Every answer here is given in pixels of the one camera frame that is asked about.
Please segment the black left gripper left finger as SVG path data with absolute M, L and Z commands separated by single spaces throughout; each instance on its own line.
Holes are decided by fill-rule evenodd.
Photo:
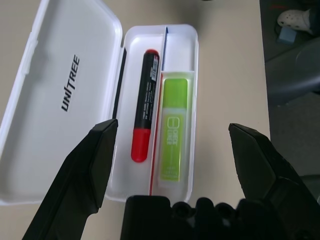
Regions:
M 81 239 L 88 217 L 102 207 L 117 128 L 116 119 L 96 124 L 70 152 L 23 239 Z

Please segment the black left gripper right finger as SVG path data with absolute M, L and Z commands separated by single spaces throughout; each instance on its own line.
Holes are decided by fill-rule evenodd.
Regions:
M 320 205 L 291 164 L 257 130 L 238 123 L 228 130 L 245 198 L 264 203 L 287 239 L 318 240 Z

